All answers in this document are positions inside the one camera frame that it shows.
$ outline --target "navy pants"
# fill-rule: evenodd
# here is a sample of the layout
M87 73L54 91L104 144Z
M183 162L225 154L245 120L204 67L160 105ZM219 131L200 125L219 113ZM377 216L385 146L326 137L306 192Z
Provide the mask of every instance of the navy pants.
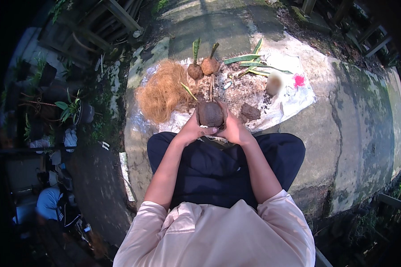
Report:
M147 152L153 174L176 133L153 135ZM288 133L255 137L283 189L288 191L304 160L303 141ZM196 140L184 148L170 208L181 202L230 208L240 199L257 208L245 154L239 145L220 150Z

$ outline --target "pink string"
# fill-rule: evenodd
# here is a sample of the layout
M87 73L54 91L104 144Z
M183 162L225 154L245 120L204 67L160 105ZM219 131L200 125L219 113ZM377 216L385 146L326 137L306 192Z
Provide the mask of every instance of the pink string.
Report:
M297 88L299 86L304 86L304 74L303 75L299 75L298 73L296 73L293 77L295 83L294 83L294 88Z

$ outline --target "coconut husk fiber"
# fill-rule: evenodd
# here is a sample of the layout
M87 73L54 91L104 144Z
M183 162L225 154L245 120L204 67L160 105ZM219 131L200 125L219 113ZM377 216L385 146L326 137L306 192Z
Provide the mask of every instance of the coconut husk fiber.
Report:
M191 96L181 83L188 84L184 67L168 59L161 61L157 72L145 86L135 90L144 117L155 123L162 123L170 119L172 111L182 111L190 102Z

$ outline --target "concrete ground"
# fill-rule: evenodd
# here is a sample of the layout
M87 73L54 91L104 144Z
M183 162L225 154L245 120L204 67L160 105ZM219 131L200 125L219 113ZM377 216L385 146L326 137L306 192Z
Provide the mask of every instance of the concrete ground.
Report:
M95 144L77 148L66 166L86 221L108 243L119 247L135 216L128 206L119 158Z
M272 9L257 0L171 0L159 17L170 37L138 57L128 74L128 99L148 67L162 58L192 56L199 36L199 57L219 42L217 57L262 49L300 56L317 96L316 103L266 132L288 132L306 147L303 165L289 192L308 216L332 216L350 209L385 187L401 171L401 84L394 69L377 76L325 56L284 33ZM127 103L125 149L137 206L152 173L146 144L153 132L130 119Z

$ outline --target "mud clump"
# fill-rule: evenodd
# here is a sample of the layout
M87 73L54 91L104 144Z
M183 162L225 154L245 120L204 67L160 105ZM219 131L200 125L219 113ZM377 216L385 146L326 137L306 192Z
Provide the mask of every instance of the mud clump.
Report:
M195 81L203 77L202 67L198 64L190 64L187 68L187 73Z
M202 102L198 109L199 124L220 128L224 123L223 110L215 102Z
M220 64L215 58L205 58L200 66L205 75L211 75L218 71Z
M242 123L246 123L248 120L258 120L260 118L260 115L261 112L259 109L256 109L247 103L244 103L240 107L239 119Z

